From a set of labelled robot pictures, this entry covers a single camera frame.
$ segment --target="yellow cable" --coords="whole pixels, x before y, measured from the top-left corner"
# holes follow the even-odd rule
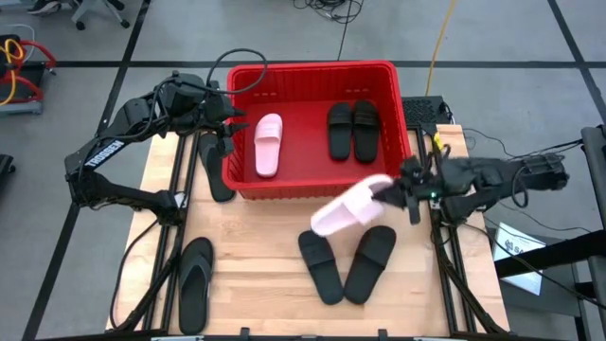
[[[442,40],[444,39],[444,32],[446,32],[446,26],[448,26],[448,21],[451,19],[451,14],[453,14],[455,5],[456,5],[456,0],[451,0],[451,5],[448,7],[448,11],[446,12],[446,18],[444,19],[444,23],[442,24],[442,29],[440,30],[439,37],[437,38],[436,48],[434,49],[434,55],[432,56],[432,63],[429,65],[429,77],[427,78],[427,87],[425,88],[425,96],[429,96],[429,88],[432,85],[432,77],[434,76],[434,64],[436,63],[437,52],[439,51],[439,46],[442,45]]]
[[[18,56],[10,54],[10,44],[14,44],[17,47],[17,51],[19,51]],[[12,39],[6,39],[4,41],[4,48],[0,47],[0,51],[4,52],[4,54],[7,56],[7,63],[12,62],[11,58],[20,60],[24,57],[23,48],[21,48],[19,43],[15,42]],[[10,101],[15,97],[15,92],[17,91],[17,76],[15,75],[14,70],[10,70],[10,77],[11,77],[12,81],[11,81],[9,96],[7,97],[7,99],[0,102],[0,106],[10,103]]]

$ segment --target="black cable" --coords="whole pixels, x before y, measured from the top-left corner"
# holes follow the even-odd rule
[[[101,204],[99,206],[91,206],[91,209],[94,210],[94,211],[98,211],[98,210],[100,210],[100,209],[102,209],[104,207],[115,205],[115,204],[116,203],[104,203],[104,204]]]
[[[585,301],[587,301],[588,303],[591,303],[591,304],[596,305],[597,307],[599,307],[599,308],[601,308],[601,309],[606,310],[606,306],[605,306],[605,305],[603,305],[603,304],[601,304],[601,303],[597,302],[596,300],[594,300],[594,299],[592,299],[592,298],[590,298],[590,297],[588,297],[588,296],[585,296],[585,295],[583,295],[583,294],[581,294],[581,293],[579,293],[579,292],[577,292],[577,291],[575,291],[575,290],[572,290],[572,289],[567,288],[565,285],[563,285],[563,284],[559,283],[558,281],[554,280],[553,278],[551,278],[551,277],[549,277],[549,276],[547,276],[547,275],[543,274],[543,273],[542,273],[541,271],[539,271],[537,268],[535,268],[534,266],[530,265],[530,264],[529,264],[527,261],[525,261],[525,260],[523,260],[523,259],[519,258],[518,256],[516,256],[516,255],[512,254],[511,252],[509,252],[509,250],[507,250],[507,248],[506,248],[506,247],[504,247],[503,245],[501,245],[501,244],[500,244],[500,243],[499,243],[497,240],[495,240],[495,239],[494,239],[494,238],[493,238],[493,237],[490,235],[490,233],[486,232],[484,229],[482,229],[482,228],[480,228],[480,227],[477,227],[477,226],[473,226],[473,225],[467,224],[467,223],[463,223],[463,224],[464,224],[465,226],[467,226],[467,227],[471,227],[471,228],[473,228],[473,229],[476,229],[476,230],[478,230],[478,231],[482,232],[484,235],[486,235],[486,237],[488,237],[488,239],[489,239],[489,240],[490,240],[492,243],[494,243],[495,245],[499,246],[499,247],[500,247],[500,248],[501,248],[503,251],[505,251],[505,252],[506,252],[506,253],[507,253],[507,254],[508,254],[510,257],[512,257],[513,259],[515,259],[515,260],[519,261],[519,262],[520,262],[520,263],[521,263],[523,266],[525,266],[526,268],[528,268],[528,270],[530,270],[530,271],[532,271],[532,272],[535,272],[535,273],[537,273],[539,276],[541,276],[542,278],[545,278],[545,279],[549,280],[550,282],[552,282],[552,283],[556,284],[557,286],[559,286],[560,288],[562,288],[564,291],[568,292],[570,295],[575,296],[575,297],[576,297],[576,298],[578,298],[578,299],[585,300]]]
[[[442,246],[446,245],[453,238],[453,235],[450,232],[450,230],[447,230],[447,231],[448,231],[448,237],[446,238],[446,240],[442,241],[441,243],[437,243],[436,242],[436,238],[434,238],[434,232],[433,231],[429,233],[429,240],[436,247],[442,247]]]
[[[499,227],[499,228],[501,227],[499,224],[495,223],[495,222],[494,222],[493,220],[491,220],[489,217],[484,216],[484,220],[486,220],[487,222],[489,222],[489,223],[493,224],[493,225],[494,225],[494,226],[496,226],[496,227]],[[501,231],[505,231],[505,233],[509,234],[511,237],[515,237],[515,238],[523,239],[523,240],[525,240],[525,241],[529,241],[529,242],[537,242],[537,241],[535,241],[535,240],[533,240],[533,239],[531,239],[531,238],[524,237],[524,236],[522,236],[522,235],[515,234],[515,233],[513,233],[513,232],[509,232],[509,231],[505,230],[504,228],[500,228],[500,230],[501,230]]]
[[[513,174],[513,178],[511,178],[511,200],[513,201],[513,204],[515,204],[519,208],[528,207],[528,189],[524,185],[524,182],[520,181],[520,176],[522,175],[522,172],[526,170],[526,166],[520,167],[520,169],[518,169],[515,174]],[[518,198],[516,197],[516,185],[519,185],[522,188],[522,193],[524,194],[524,201],[522,203],[520,203],[518,201]]]
[[[475,137],[473,137],[473,136],[467,136],[465,134],[463,134],[463,137],[465,137],[465,144],[468,145],[467,146],[467,150],[468,151],[473,151],[475,149],[475,145],[477,144],[477,141],[475,140]],[[469,146],[469,143],[467,142],[468,140],[473,142],[472,146]]]
[[[445,224],[445,226],[449,227],[449,235],[452,237],[454,233],[456,233],[456,227],[451,229],[452,226],[447,224]],[[434,233],[430,235],[430,240],[436,247],[437,264],[440,267],[440,270],[446,274],[452,284],[454,284],[456,289],[459,291],[461,299],[467,302],[473,314],[475,314],[476,318],[487,332],[505,333],[506,331],[499,327],[496,322],[494,322],[490,315],[484,310],[477,298],[473,295],[472,291],[469,289],[469,286],[467,286],[462,277],[455,271],[455,265],[449,260],[448,254],[443,248],[445,242],[442,244],[437,244],[433,238],[433,235]]]
[[[555,227],[551,227],[551,226],[548,226],[546,224],[541,223],[539,220],[537,220],[536,218],[534,218],[533,216],[531,216],[530,214],[528,214],[528,213],[526,213],[526,212],[524,212],[522,210],[516,209],[514,207],[509,207],[509,206],[507,206],[507,205],[505,205],[505,204],[503,204],[501,202],[499,202],[498,204],[501,205],[501,206],[503,206],[506,209],[509,209],[509,210],[514,211],[514,212],[518,212],[520,214],[523,214],[523,215],[527,216],[528,219],[532,220],[533,222],[537,223],[538,225],[540,225],[540,226],[542,226],[542,227],[544,227],[546,229],[550,229],[552,231],[563,232],[563,231],[574,231],[574,230],[578,230],[579,229],[579,230],[583,230],[583,231],[585,231],[587,233],[591,233],[591,231],[588,230],[585,227],[567,227],[567,228],[555,228]]]
[[[539,149],[537,151],[530,152],[530,153],[525,153],[525,154],[522,154],[522,155],[513,155],[513,154],[511,154],[511,153],[508,152],[507,148],[505,147],[505,143],[501,139],[493,137],[493,136],[486,135],[486,134],[484,134],[484,133],[482,133],[479,130],[474,129],[474,128],[463,128],[463,132],[465,132],[465,131],[470,131],[470,132],[478,133],[478,134],[484,136],[485,138],[487,138],[489,140],[493,140],[493,141],[498,142],[501,145],[502,149],[503,149],[503,153],[505,155],[511,157],[508,161],[513,160],[513,159],[517,159],[517,158],[521,158],[521,157],[531,156],[532,154],[535,154],[535,153],[542,153],[542,152],[547,152],[547,151],[551,151],[551,150],[554,150],[554,149],[570,146],[568,148],[564,148],[564,149],[561,149],[561,150],[553,152],[553,153],[563,153],[563,152],[566,152],[566,151],[568,151],[570,149],[573,149],[573,148],[577,147],[582,142],[581,140],[575,140],[575,141],[565,142],[565,143],[557,144],[557,145],[554,145],[554,146],[551,146],[551,147]]]
[[[551,147],[543,148],[543,149],[540,149],[540,150],[538,150],[538,151],[534,151],[534,152],[530,152],[530,153],[525,153],[525,154],[522,154],[522,155],[518,155],[518,156],[515,156],[515,157],[511,158],[511,160],[512,160],[512,159],[521,158],[521,157],[531,156],[531,155],[533,155],[533,154],[535,154],[535,153],[542,153],[542,152],[547,152],[547,151],[550,151],[550,150],[553,150],[553,149],[558,149],[558,148],[562,148],[562,147],[570,146],[570,147],[568,147],[568,148],[564,148],[564,149],[561,149],[561,150],[558,150],[558,151],[553,152],[553,153],[563,153],[563,152],[566,152],[566,151],[568,151],[568,150],[571,150],[571,149],[573,149],[573,148],[575,148],[575,147],[577,147],[577,146],[581,145],[581,143],[582,143],[582,140],[580,140],[580,139],[575,140],[575,141],[565,142],[565,143],[561,143],[561,144],[558,144],[558,145],[555,145],[555,146],[551,146]]]
[[[336,11],[349,1],[349,10],[347,15],[337,14]],[[329,19],[338,24],[348,24],[354,21],[364,5],[364,0],[303,0],[303,6],[297,5],[297,0],[293,0],[293,7],[296,9],[313,9],[318,15]],[[351,4],[358,6],[354,13],[351,13]]]
[[[249,52],[249,53],[256,54],[259,57],[261,57],[261,60],[263,61],[263,70],[261,71],[261,74],[258,76],[258,79],[256,81],[253,81],[252,84],[250,84],[242,89],[238,89],[238,90],[219,90],[219,89],[211,88],[210,87],[210,78],[212,77],[213,72],[215,72],[215,69],[217,68],[217,66],[219,66],[219,63],[223,60],[223,58],[229,56],[230,54],[234,54],[234,53],[238,53],[238,52]],[[215,63],[212,66],[210,66],[210,70],[208,70],[208,75],[206,76],[206,86],[192,85],[192,84],[188,84],[186,82],[184,82],[184,84],[193,86],[198,89],[206,90],[206,91],[208,91],[210,93],[214,93],[214,94],[224,94],[224,95],[241,94],[243,92],[246,92],[246,91],[254,88],[261,81],[263,81],[263,78],[265,77],[265,73],[267,72],[267,67],[268,67],[267,59],[265,58],[265,56],[263,56],[262,53],[254,50],[252,48],[234,48],[234,49],[231,49],[231,50],[223,53],[221,56],[219,56],[219,58],[217,58]]]
[[[503,143],[503,141],[501,141],[500,139],[498,139],[496,137],[488,136],[488,135],[480,132],[479,130],[475,130],[474,128],[464,128],[463,132],[466,132],[466,131],[480,134],[480,135],[484,136],[485,138],[487,138],[489,140],[498,142],[501,145],[501,147],[503,148],[503,153],[505,155],[507,155],[509,157],[516,157],[516,155],[511,154],[511,153],[508,152],[507,148],[505,148],[505,143]]]
[[[116,286],[114,287],[114,293],[112,294],[112,304],[110,306],[110,323],[112,324],[112,327],[114,329],[117,328],[116,320],[114,319],[114,308],[116,305],[117,292],[120,288],[120,281],[122,281],[122,270],[124,268],[124,263],[126,262],[126,259],[128,258],[129,253],[131,253],[131,250],[133,249],[134,245],[137,244],[137,242],[139,242],[143,237],[145,237],[145,235],[147,235],[152,230],[152,228],[154,226],[156,226],[157,224],[158,224],[158,220],[156,219],[146,229],[144,229],[143,232],[141,232],[141,234],[139,234],[133,240],[133,242],[131,242],[129,247],[126,248],[126,251],[124,252],[124,256],[122,256],[122,260],[120,261],[120,266],[117,269]]]
[[[353,0],[349,0],[348,17],[351,12],[351,4],[353,4]],[[349,20],[345,21],[345,27],[343,27],[343,36],[341,37],[341,44],[339,46],[339,55],[337,56],[337,61],[341,61],[341,52],[343,52],[343,44],[345,42],[345,35],[348,33],[348,24],[349,24]]]

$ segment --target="black slide sandal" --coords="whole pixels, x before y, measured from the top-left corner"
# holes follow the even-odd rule
[[[375,226],[362,236],[345,282],[345,297],[364,304],[379,276],[385,269],[396,244],[396,231],[387,226]]]
[[[358,161],[371,163],[377,158],[380,133],[377,108],[367,100],[356,101],[353,107],[353,149]]]
[[[343,299],[343,284],[329,241],[305,231],[299,235],[299,250],[322,301],[329,305],[339,303]]]
[[[351,108],[345,102],[334,104],[329,111],[329,148],[333,160],[347,160],[351,146]]]
[[[191,241],[181,255],[179,268],[179,329],[199,334],[208,322],[208,300],[215,252],[209,239]]]
[[[223,161],[217,150],[218,143],[219,138],[214,134],[207,133],[200,136],[198,154],[206,170],[212,199],[217,203],[225,203],[234,199],[236,191],[228,188],[221,178]]]

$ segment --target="cable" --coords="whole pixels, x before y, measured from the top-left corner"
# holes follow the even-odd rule
[[[217,66],[219,66],[219,63],[223,60],[223,58],[229,56],[230,54],[234,54],[234,53],[238,53],[238,52],[249,52],[249,53],[256,54],[259,57],[261,57],[261,59],[263,60],[263,70],[261,71],[261,74],[258,76],[258,79],[256,81],[253,81],[252,84],[250,84],[246,87],[243,87],[242,89],[238,89],[238,90],[228,91],[228,90],[219,90],[219,89],[211,88],[210,87],[210,77],[212,76],[213,72],[215,72],[215,69],[217,68]],[[267,67],[268,67],[267,59],[265,58],[265,56],[263,56],[262,53],[254,50],[254,49],[251,49],[251,48],[234,48],[232,50],[229,50],[229,51],[223,53],[221,56],[219,56],[219,58],[215,61],[215,63],[210,67],[210,70],[208,70],[208,76],[206,76],[206,86],[196,86],[193,84],[189,84],[187,82],[184,82],[184,84],[191,85],[197,89],[206,90],[206,91],[214,93],[214,94],[225,94],[225,95],[241,94],[243,92],[246,92],[246,91],[254,88],[259,83],[261,83],[261,81],[263,81],[263,78],[265,77],[265,73],[267,72]]]
[[[349,8],[348,8],[348,17],[351,12],[351,4],[353,4],[352,0],[349,0]],[[343,43],[345,42],[345,35],[348,33],[348,24],[349,21],[345,22],[345,27],[343,27],[343,36],[341,37],[341,44],[339,45],[339,54],[337,55],[337,61],[341,61],[341,52],[343,52]]]
[[[499,202],[499,205],[503,206],[503,207],[504,207],[504,208],[506,208],[506,209],[509,209],[509,210],[514,211],[514,212],[518,212],[518,213],[520,213],[520,214],[523,214],[523,215],[527,216],[527,217],[528,217],[528,219],[532,220],[533,222],[535,222],[535,223],[539,224],[540,226],[542,226],[542,227],[544,227],[544,228],[546,228],[546,229],[550,229],[550,230],[552,230],[552,231],[563,232],[563,231],[574,231],[574,230],[578,230],[578,229],[579,229],[579,230],[583,230],[583,231],[585,231],[585,232],[587,232],[587,233],[591,233],[591,231],[590,231],[590,230],[588,230],[588,229],[587,229],[587,228],[585,228],[585,227],[568,227],[568,228],[555,228],[555,227],[551,227],[551,226],[548,226],[548,225],[546,225],[546,224],[541,223],[541,222],[540,222],[540,221],[538,221],[536,218],[534,218],[533,216],[531,216],[530,214],[528,214],[528,213],[526,213],[526,212],[524,212],[524,211],[522,211],[522,210],[516,209],[516,208],[514,208],[514,207],[509,207],[509,206],[507,206],[507,205],[505,205],[505,204],[503,204],[503,203],[501,203],[501,202]]]
[[[434,55],[432,56],[432,63],[429,64],[429,76],[427,77],[427,87],[425,87],[425,96],[429,96],[429,89],[432,85],[432,77],[434,76],[434,64],[436,63],[437,52],[439,51],[439,47],[442,45],[442,41],[444,40],[444,32],[446,32],[446,26],[448,26],[448,22],[451,19],[451,15],[453,14],[455,6],[456,0],[451,0],[451,5],[448,7],[448,11],[446,12],[446,18],[444,18],[444,23],[442,23],[442,28],[439,31],[439,37],[437,37],[436,48],[434,49]]]
[[[489,222],[489,223],[493,224],[494,226],[496,226],[496,227],[498,227],[498,228],[500,228],[500,227],[501,227],[501,225],[499,225],[499,224],[495,223],[495,222],[494,222],[493,220],[491,220],[489,217],[484,216],[483,218],[484,218],[484,220],[486,220],[487,222]],[[525,241],[529,241],[529,242],[537,242],[537,241],[535,241],[535,240],[533,240],[533,239],[531,239],[531,238],[524,237],[524,236],[522,236],[522,235],[515,234],[515,233],[513,233],[513,232],[509,232],[509,231],[505,230],[504,228],[501,228],[500,230],[501,230],[501,231],[504,231],[504,232],[505,232],[505,233],[507,233],[507,234],[509,234],[511,237],[515,237],[515,238],[523,239],[523,240],[525,240]]]
[[[250,53],[256,54],[261,57],[261,59],[263,61],[263,70],[261,71],[261,74],[258,76],[258,79],[256,81],[254,81],[252,84],[250,84],[242,89],[238,89],[238,90],[227,91],[227,90],[219,90],[219,89],[211,88],[210,87],[211,76],[212,76],[213,72],[215,71],[215,69],[217,68],[217,66],[219,65],[219,63],[221,62],[221,60],[223,58],[229,56],[230,54],[237,53],[237,52],[250,52]],[[254,88],[255,86],[257,86],[259,83],[261,83],[261,81],[265,77],[267,68],[268,68],[268,62],[262,53],[254,50],[254,49],[250,49],[250,48],[235,48],[235,49],[229,50],[229,51],[223,53],[221,56],[219,56],[219,58],[215,61],[215,63],[210,67],[210,69],[208,70],[208,75],[206,77],[206,85],[200,86],[200,85],[193,84],[193,83],[190,83],[187,81],[183,81],[183,84],[191,86],[196,89],[205,90],[209,93],[228,94],[228,95],[239,94],[239,93],[248,91],[248,90]],[[158,104],[160,92],[164,89],[164,87],[166,87],[166,85],[168,83],[171,83],[171,82],[174,82],[173,77],[167,78],[155,86],[154,91],[153,91],[153,97],[151,100],[151,112],[152,113],[155,113],[155,105]],[[160,110],[164,115],[166,115],[166,108],[164,108],[164,104],[161,103],[161,101],[160,101]],[[105,140],[108,140],[108,139],[117,139],[117,140],[138,139],[139,137],[145,135],[150,130],[150,128],[152,127],[152,121],[153,121],[153,117],[150,117],[145,125],[145,128],[136,134],[111,135],[111,136],[104,136],[104,137],[97,138],[95,143],[93,143],[91,149],[88,152],[86,152],[86,155],[83,158],[83,162],[80,164],[80,168],[78,169],[78,182],[80,182],[82,179],[82,174],[84,173],[84,166],[86,164],[86,160],[88,159],[88,157],[91,155],[91,153],[93,152],[93,150],[99,143],[101,143]]]
[[[463,135],[465,135],[465,132],[474,132],[474,133],[477,133],[477,134],[480,134],[480,135],[484,136],[485,138],[487,138],[487,139],[489,139],[489,140],[496,141],[496,142],[498,142],[498,143],[501,145],[501,148],[503,148],[503,153],[504,153],[505,155],[507,155],[507,156],[509,156],[509,157],[517,157],[516,155],[514,155],[514,154],[512,154],[512,153],[509,153],[509,152],[508,152],[508,149],[507,149],[507,148],[505,148],[505,143],[503,143],[503,141],[502,141],[502,140],[500,140],[500,139],[498,139],[498,138],[496,138],[496,137],[488,136],[488,135],[486,135],[486,134],[484,134],[484,133],[480,132],[479,130],[475,130],[474,128],[464,128],[464,129],[463,129]]]
[[[463,137],[465,138],[465,144],[467,145],[467,150],[473,151],[475,149],[475,146],[477,145],[477,140],[475,139],[475,137],[467,136],[465,134],[463,134]],[[467,141],[471,141],[473,144],[471,146],[469,146],[469,143]]]
[[[527,170],[528,167],[522,166],[515,172],[515,174],[513,174],[513,178],[511,178],[511,200],[513,201],[513,204],[515,204],[519,208],[528,207],[528,189],[524,185],[524,182],[520,181],[520,176],[522,175],[522,172]],[[522,193],[524,194],[524,201],[522,203],[520,203],[518,201],[518,198],[516,197],[516,184],[522,188]]]
[[[561,150],[558,150],[558,151],[553,152],[553,153],[563,153],[563,152],[566,152],[566,151],[568,151],[568,150],[571,150],[571,149],[573,149],[573,148],[575,148],[575,147],[577,147],[577,146],[580,146],[581,144],[582,144],[582,140],[580,140],[580,139],[575,140],[575,141],[565,142],[565,143],[557,144],[557,145],[555,145],[555,146],[551,146],[551,147],[543,148],[543,149],[540,149],[540,150],[538,150],[538,151],[534,151],[534,152],[530,152],[530,153],[525,153],[525,154],[522,154],[522,155],[518,155],[518,156],[512,157],[512,158],[511,158],[511,159],[509,159],[508,161],[513,160],[513,159],[517,159],[517,158],[526,157],[526,156],[531,156],[531,155],[536,154],[536,153],[547,152],[547,151],[550,151],[550,150],[553,150],[553,149],[558,149],[558,148],[562,148],[562,147],[569,146],[569,147],[567,147],[567,148],[563,148],[563,149],[561,149]]]
[[[508,161],[515,160],[515,159],[522,158],[522,157],[526,157],[526,156],[531,156],[531,155],[536,154],[536,153],[542,153],[542,152],[547,152],[547,151],[550,151],[550,150],[553,150],[553,149],[567,147],[567,148],[562,148],[560,150],[552,152],[552,153],[563,153],[563,152],[566,152],[568,150],[571,150],[571,149],[579,146],[582,143],[581,140],[574,140],[574,141],[570,141],[570,142],[565,142],[565,143],[557,144],[557,145],[554,145],[554,146],[551,146],[551,147],[539,149],[539,150],[534,151],[534,152],[525,153],[525,154],[522,154],[522,155],[514,155],[514,154],[508,152],[507,148],[505,147],[505,143],[501,139],[499,139],[499,138],[486,135],[486,134],[484,134],[484,133],[482,133],[479,130],[476,130],[474,128],[463,128],[463,132],[465,132],[465,131],[478,133],[478,134],[484,136],[487,139],[490,139],[490,140],[498,142],[501,145],[501,148],[503,149],[503,153],[505,155],[507,155],[507,156],[510,157],[510,159]],[[476,142],[475,138],[472,137],[472,136],[466,136],[465,134],[463,134],[463,135],[465,136],[465,138],[471,138],[473,140],[473,143],[474,143],[473,147],[472,147],[472,149],[473,149],[475,147],[475,142]]]
[[[122,256],[122,260],[120,261],[120,266],[117,269],[116,286],[114,287],[114,293],[112,294],[112,304],[110,306],[110,323],[112,324],[112,327],[114,329],[117,328],[116,320],[114,319],[114,308],[116,305],[117,292],[118,292],[118,289],[120,288],[120,281],[122,281],[122,270],[124,268],[124,263],[126,262],[126,259],[128,258],[129,253],[131,253],[131,250],[133,249],[134,245],[137,244],[137,242],[139,242],[143,237],[145,237],[145,235],[147,235],[152,230],[152,228],[154,226],[156,226],[157,224],[158,224],[158,220],[156,219],[146,229],[144,229],[143,232],[141,232],[133,240],[133,242],[131,242],[129,247],[126,248],[126,251],[124,252],[124,256]]]
[[[19,51],[19,56],[15,56],[13,54],[10,53],[10,45],[9,44],[13,44],[17,47],[17,51]],[[12,59],[14,58],[15,60],[20,60],[23,58],[24,53],[23,53],[23,48],[21,47],[21,45],[19,45],[19,43],[17,43],[16,41],[12,40],[12,39],[6,39],[4,41],[4,48],[0,47],[0,51],[4,52],[4,54],[7,56],[7,63],[11,64]],[[8,103],[10,103],[12,101],[12,99],[15,97],[15,93],[17,92],[17,75],[15,74],[14,70],[10,70],[10,93],[9,96],[3,100],[2,102],[0,102],[0,106],[6,105]]]
[[[33,43],[36,43],[36,30],[34,29],[34,27],[31,27],[30,25],[25,25],[25,24],[3,24],[3,27],[24,27],[27,28],[31,31],[31,39],[30,41]],[[29,61],[29,58],[31,57],[31,55],[34,54],[34,49],[36,47],[32,46],[31,49],[27,52],[26,57],[23,59],[24,62]]]
[[[500,244],[500,243],[499,243],[497,240],[495,240],[495,239],[494,239],[494,238],[493,238],[493,237],[490,235],[490,233],[486,232],[484,229],[482,229],[482,228],[480,228],[480,227],[477,227],[477,226],[473,226],[473,225],[467,224],[467,223],[463,223],[463,224],[464,224],[465,226],[467,226],[467,227],[470,227],[470,228],[473,228],[473,229],[476,229],[476,230],[478,230],[478,231],[482,232],[482,233],[483,233],[483,234],[484,234],[486,237],[488,237],[488,239],[489,239],[489,240],[490,240],[490,241],[491,241],[493,244],[495,244],[495,245],[499,246],[499,247],[500,247],[500,248],[501,248],[503,251],[505,251],[505,252],[506,252],[506,253],[507,253],[507,254],[508,254],[510,257],[512,257],[513,259],[515,259],[515,260],[519,261],[519,262],[520,262],[520,263],[521,263],[523,266],[525,266],[526,268],[528,268],[528,270],[533,271],[533,272],[537,273],[539,276],[541,276],[542,278],[545,278],[545,279],[549,280],[550,282],[552,282],[552,283],[556,284],[557,286],[559,286],[560,288],[562,288],[563,290],[565,290],[566,292],[568,292],[570,295],[575,296],[575,297],[576,297],[576,298],[578,298],[578,299],[585,300],[585,301],[587,301],[587,302],[589,302],[589,303],[591,303],[591,304],[594,304],[594,305],[598,306],[598,307],[599,307],[599,308],[601,308],[601,309],[606,310],[606,306],[605,306],[605,305],[603,305],[603,304],[601,304],[601,303],[597,302],[596,300],[594,300],[594,299],[592,299],[592,298],[590,298],[590,297],[588,297],[588,296],[585,296],[585,295],[583,295],[583,294],[581,294],[581,293],[579,293],[579,292],[577,292],[577,291],[575,291],[575,290],[572,290],[572,289],[567,288],[565,285],[563,285],[563,284],[559,283],[558,281],[554,280],[553,278],[551,278],[551,277],[549,277],[549,276],[545,275],[544,273],[542,273],[541,271],[539,271],[539,270],[538,270],[537,268],[535,268],[534,266],[530,265],[530,264],[529,264],[527,261],[525,261],[525,260],[523,260],[523,259],[519,258],[518,256],[516,256],[516,255],[512,254],[511,252],[509,252],[509,250],[507,250],[507,248],[506,248],[506,247],[504,247],[503,245],[501,245],[501,244]]]
[[[436,242],[436,239],[434,238],[434,232],[433,231],[429,233],[429,240],[432,242],[433,245],[435,245],[437,247],[442,247],[442,246],[446,245],[453,238],[453,234],[450,232],[450,230],[447,230],[447,232],[448,232],[448,237],[446,238],[446,240],[444,240],[441,243],[437,243]]]
[[[335,11],[341,8],[347,1],[349,1],[348,14],[340,15],[335,13]],[[297,6],[296,3],[297,0],[293,0],[293,7],[296,9],[310,8],[325,19],[329,19],[338,24],[346,25],[358,17],[362,11],[364,0],[303,0],[302,7]],[[358,10],[353,14],[351,13],[351,4],[356,4],[358,6]]]

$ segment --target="pink slide sandal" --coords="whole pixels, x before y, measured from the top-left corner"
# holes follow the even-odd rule
[[[372,195],[393,184],[385,174],[370,175],[312,215],[312,231],[326,237],[355,224],[368,224],[383,213],[383,204]]]
[[[282,118],[278,114],[265,115],[255,128],[255,163],[258,176],[276,175],[282,142]]]

